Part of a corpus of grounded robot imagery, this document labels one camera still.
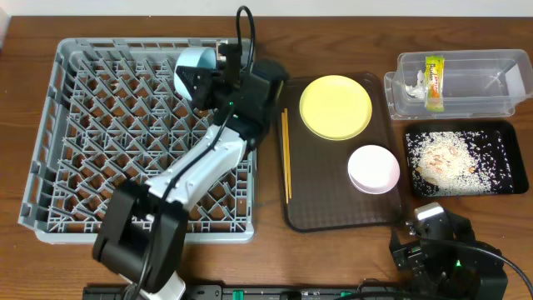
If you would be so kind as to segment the light blue bowl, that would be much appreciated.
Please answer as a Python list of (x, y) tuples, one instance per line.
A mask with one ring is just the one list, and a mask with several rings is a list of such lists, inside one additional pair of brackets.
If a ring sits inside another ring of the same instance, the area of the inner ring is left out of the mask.
[(176, 92), (188, 101), (192, 100), (192, 95), (188, 92), (182, 79), (177, 75), (178, 67), (217, 69), (217, 55), (212, 47), (187, 47), (178, 56), (174, 68), (174, 88)]

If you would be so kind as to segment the pink white bowl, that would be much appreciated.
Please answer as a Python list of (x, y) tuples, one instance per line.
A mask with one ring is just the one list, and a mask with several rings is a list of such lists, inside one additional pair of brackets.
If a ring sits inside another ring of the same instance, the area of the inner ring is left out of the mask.
[(377, 145), (366, 145), (349, 157), (347, 173), (356, 189), (377, 195), (388, 193), (397, 185), (401, 170), (391, 151)]

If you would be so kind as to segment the white tissue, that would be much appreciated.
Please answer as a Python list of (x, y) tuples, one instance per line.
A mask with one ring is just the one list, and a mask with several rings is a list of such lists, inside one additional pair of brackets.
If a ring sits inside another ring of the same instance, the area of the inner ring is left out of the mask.
[(405, 90), (408, 96), (417, 99), (423, 99), (426, 97), (426, 75), (423, 71), (419, 71), (416, 75), (415, 86), (405, 86)]

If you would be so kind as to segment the green yellow snack wrapper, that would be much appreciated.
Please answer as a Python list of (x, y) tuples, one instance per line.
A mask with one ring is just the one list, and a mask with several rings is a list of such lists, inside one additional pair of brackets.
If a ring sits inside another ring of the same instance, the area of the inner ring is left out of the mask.
[(426, 57), (425, 84), (426, 109), (432, 112), (444, 111), (442, 96), (445, 59), (442, 56)]

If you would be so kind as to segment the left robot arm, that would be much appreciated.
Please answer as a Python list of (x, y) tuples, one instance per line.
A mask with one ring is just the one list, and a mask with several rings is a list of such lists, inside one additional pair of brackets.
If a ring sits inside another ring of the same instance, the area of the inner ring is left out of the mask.
[(126, 180), (114, 192), (92, 249), (93, 258), (130, 282), (118, 299), (179, 299), (176, 269), (191, 210), (268, 134), (286, 69), (278, 62), (242, 59), (241, 42), (190, 47), (173, 70), (174, 89), (199, 110), (214, 110), (202, 138), (145, 183)]

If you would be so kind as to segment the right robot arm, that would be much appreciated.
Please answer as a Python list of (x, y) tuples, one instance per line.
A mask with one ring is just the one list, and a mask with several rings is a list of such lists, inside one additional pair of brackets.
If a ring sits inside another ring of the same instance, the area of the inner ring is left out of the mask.
[(444, 212), (411, 225), (417, 239), (402, 243), (391, 231), (389, 249), (402, 287), (447, 299), (501, 300), (508, 285), (501, 251), (476, 240), (469, 219)]

